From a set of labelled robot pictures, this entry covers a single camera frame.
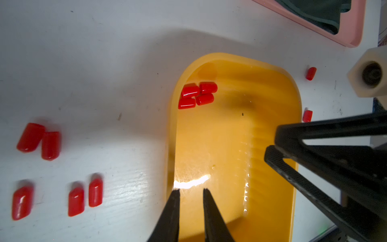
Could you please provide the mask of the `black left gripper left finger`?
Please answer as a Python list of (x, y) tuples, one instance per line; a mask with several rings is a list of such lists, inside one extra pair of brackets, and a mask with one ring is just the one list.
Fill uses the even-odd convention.
[(164, 206), (148, 242), (178, 242), (180, 191), (173, 190)]

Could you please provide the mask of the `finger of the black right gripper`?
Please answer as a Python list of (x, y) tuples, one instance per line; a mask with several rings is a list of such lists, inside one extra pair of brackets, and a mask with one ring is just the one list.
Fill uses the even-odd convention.
[(275, 146), (267, 147), (264, 156), (265, 163), (300, 191), (349, 237), (359, 242), (385, 242), (387, 240), (386, 220), (372, 213), (349, 196), (347, 196), (347, 205), (341, 206), (285, 163), (283, 158), (284, 155)]
[(378, 136), (387, 133), (387, 113), (282, 125), (275, 147), (309, 169), (386, 169), (387, 146), (306, 145), (304, 140)]

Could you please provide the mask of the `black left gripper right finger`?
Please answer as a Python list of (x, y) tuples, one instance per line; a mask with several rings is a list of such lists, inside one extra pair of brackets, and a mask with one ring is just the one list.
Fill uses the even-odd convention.
[(209, 189), (203, 190), (206, 242), (234, 242)]

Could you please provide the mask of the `red protection sleeve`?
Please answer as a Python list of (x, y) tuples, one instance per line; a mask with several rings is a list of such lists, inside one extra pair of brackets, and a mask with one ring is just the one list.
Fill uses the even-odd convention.
[(311, 110), (305, 110), (304, 113), (303, 113), (302, 121), (303, 121), (304, 123), (309, 123), (309, 122), (311, 122), (312, 115), (313, 115), (313, 111), (311, 111)]
[(200, 88), (197, 85), (184, 86), (181, 91), (181, 98), (192, 98), (200, 95)]
[(12, 219), (14, 221), (27, 217), (32, 210), (34, 187), (24, 186), (13, 194)]
[(45, 132), (42, 137), (41, 157), (47, 161), (57, 159), (61, 151), (61, 133)]
[(103, 203), (103, 180), (96, 178), (89, 184), (89, 199), (90, 207), (97, 207)]
[(82, 187), (76, 187), (69, 192), (68, 216), (73, 217), (85, 210), (85, 193)]
[(195, 98), (181, 98), (178, 102), (178, 109), (179, 110), (185, 110), (190, 108), (195, 108), (196, 106), (196, 99)]
[(28, 123), (19, 139), (17, 149), (23, 153), (35, 151), (42, 140), (44, 133), (45, 126), (36, 123)]
[(196, 97), (197, 105), (206, 105), (214, 102), (214, 95), (212, 93), (202, 94)]
[(199, 88), (202, 95), (216, 93), (218, 91), (218, 86), (215, 82), (202, 82), (200, 83)]
[(306, 79), (308, 81), (312, 81), (315, 77), (315, 74), (316, 74), (316, 71), (317, 71), (317, 68), (316, 67), (311, 67), (307, 70), (307, 73), (306, 73)]

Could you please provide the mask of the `yellow plastic storage box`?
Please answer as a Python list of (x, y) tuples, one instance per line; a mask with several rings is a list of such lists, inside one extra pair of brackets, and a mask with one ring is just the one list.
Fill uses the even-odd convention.
[[(184, 86), (215, 82), (214, 102), (179, 110)], [(290, 242), (296, 191), (264, 161), (278, 126), (300, 123), (299, 90), (284, 69), (211, 53), (179, 78), (169, 109), (167, 191), (180, 190), (179, 240), (202, 242), (209, 189), (237, 242)]]

